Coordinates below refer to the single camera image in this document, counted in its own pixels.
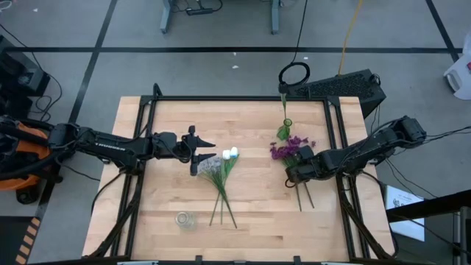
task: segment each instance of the desk leg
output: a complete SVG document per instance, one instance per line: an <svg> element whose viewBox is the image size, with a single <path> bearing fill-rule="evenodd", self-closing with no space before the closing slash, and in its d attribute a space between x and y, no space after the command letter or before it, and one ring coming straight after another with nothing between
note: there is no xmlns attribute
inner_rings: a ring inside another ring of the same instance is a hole
<svg viewBox="0 0 471 265"><path fill-rule="evenodd" d="M272 0L272 34L278 34L280 29L280 0Z"/></svg>
<svg viewBox="0 0 471 265"><path fill-rule="evenodd" d="M163 11L162 19L160 20L160 31L163 34L166 34L169 30L170 16L171 16L171 7L173 0L162 0L163 2Z"/></svg>

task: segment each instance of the yellow cable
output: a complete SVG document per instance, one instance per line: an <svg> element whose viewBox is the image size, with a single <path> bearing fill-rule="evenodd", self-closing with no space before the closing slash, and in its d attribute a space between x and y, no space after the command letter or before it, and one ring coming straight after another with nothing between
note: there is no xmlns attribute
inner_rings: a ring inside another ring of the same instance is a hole
<svg viewBox="0 0 471 265"><path fill-rule="evenodd" d="M360 12L361 4L363 4L363 0L358 0L358 5L356 6L356 10L355 10L355 15L353 16L352 21L350 22L350 25L348 26L347 36L345 36L345 40L344 40L344 48L341 51L339 75L341 75L341 68L344 66L345 49L347 48L348 37L350 36L350 32L352 31L353 25L355 24L356 17L358 16L358 13Z"/></svg>

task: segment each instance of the wooden table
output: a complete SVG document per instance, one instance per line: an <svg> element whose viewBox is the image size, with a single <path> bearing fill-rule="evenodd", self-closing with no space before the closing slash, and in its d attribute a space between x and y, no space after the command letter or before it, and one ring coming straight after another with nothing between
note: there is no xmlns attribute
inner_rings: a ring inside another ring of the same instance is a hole
<svg viewBox="0 0 471 265"><path fill-rule="evenodd" d="M360 105L357 98L340 101L347 139L353 144L366 137ZM139 97L121 98L113 134L132 137L138 103ZM331 113L336 142L340 143L333 108ZM317 142L314 152L330 148L321 102L289 102L288 117L294 122L291 134ZM205 261L293 261L293 256L299 255L303 261L348 261L335 178L308 183L314 209L305 189L300 188L300 212L295 189L284 186L283 165L270 157L269 144L275 141L282 120L280 102L159 101L153 132L168 131L180 136L194 124L202 139L217 145L199 149L200 153L221 154L223 149L239 148L240 158L226 184L238 229L226 208L223 224L219 223L217 211L209 226L217 191L201 177L191 177L189 164L150 160L132 259L193 261L195 255L202 255ZM375 175L373 166L365 171ZM116 174L115 166L105 166L100 188ZM104 190L96 201L84 255L93 252L115 224L123 183L124 177ZM378 184L358 176L357 187L365 225L392 254L394 247ZM196 214L196 230L185 231L176 225L174 219L180 211ZM353 223L352 232L356 255L361 257ZM126 235L127 227L121 235L120 253L124 252Z"/></svg>

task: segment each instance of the black metal frame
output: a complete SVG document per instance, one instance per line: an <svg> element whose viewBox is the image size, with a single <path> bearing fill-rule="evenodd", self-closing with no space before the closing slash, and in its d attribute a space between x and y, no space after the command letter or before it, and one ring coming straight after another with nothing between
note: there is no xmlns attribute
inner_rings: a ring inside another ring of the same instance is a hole
<svg viewBox="0 0 471 265"><path fill-rule="evenodd" d="M144 119L144 111L147 105L149 105L149 117L148 117L148 124L153 124L154 122L154 115L155 115L155 108L157 106L158 101L280 101L279 96L162 96L161 94L157 97L154 98L153 96L142 96L141 100L139 102L139 110L138 110L138 116L135 124L135 130L134 130L134 136L136 136L139 131L141 130L142 127L142 121ZM327 125L327 133L330 141L330 148L331 149L336 149L336 138L335 138L335 133L333 129L333 121L332 121L332 116L330 113L330 104L332 103L333 106L335 107L336 111L336 118L337 118L337 123L339 125L339 132L341 136L341 144L342 147L346 147L348 145L347 143L347 135L345 132L345 127L344 127L344 121L342 118L341 114L341 108L340 108L340 103L339 103L339 98L334 97L334 96L323 96L323 97L308 97L308 98L288 98L288 101L295 101L295 102L322 102L324 106L324 111L325 111L325 121ZM152 133L152 126L147 127L146 134L150 135ZM126 179L124 181L124 187L123 187L123 192L121 195L121 201L119 205L119 212L118 212L118 218L123 216L124 210L127 207L127 201L129 199L130 195L130 188L131 188L131 182L132 182L132 176L127 175ZM140 175L137 176L137 183L136 183L136 189L137 188L142 188L142 183L144 182L144 172ZM337 182L337 189L338 193L340 194L344 190L344 185L342 181L342 177L337 177L336 178ZM355 210L359 216L361 216L361 209L360 209L360 202L358 199L358 192L356 190L356 185L355 182L350 182L350 188L353 191L352 192L352 201L353 205L355 207ZM132 256L132 246L134 242L134 235L135 235L135 227L137 225L137 218L138 218L138 211L139 211L139 203L140 200L137 202L138 205L135 208L134 212L131 215L131 220L129 224L129 233L127 236L127 241L126 241L126 248L124 251L124 255L127 257ZM342 221L344 225L344 232L345 232L345 240L346 240L346 245L347 245L347 251L348 251L348 256L349 259L352 260L354 259L355 256L355 246L353 242L353 236L352 236L352 231L350 227L350 218L348 217L347 213L345 212L344 209L341 210L342 214ZM361 249L362 249L362 254L364 258L369 258L369 249L368 249L368 244L365 241L364 237L359 234L360 242L361 242ZM120 235L117 236L116 240L113 242L113 246L111 249L111 256L117 256L118 255L118 246L120 243L121 237ZM300 257L295 256L294 260L299 260ZM189 264L193 264L195 261L186 261ZM292 263L286 263L286 262L257 262L253 263L250 262L251 264L292 264ZM318 264L317 262L313 263L306 263L303 262L304 264Z"/></svg>

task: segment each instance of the small glass jar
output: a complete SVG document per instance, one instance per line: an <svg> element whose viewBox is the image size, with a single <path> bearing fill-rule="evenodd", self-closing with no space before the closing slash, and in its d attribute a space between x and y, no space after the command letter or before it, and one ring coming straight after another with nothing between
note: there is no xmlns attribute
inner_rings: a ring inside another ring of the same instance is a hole
<svg viewBox="0 0 471 265"><path fill-rule="evenodd" d="M179 212L175 217L175 222L184 230L194 230L196 228L196 215L192 212Z"/></svg>

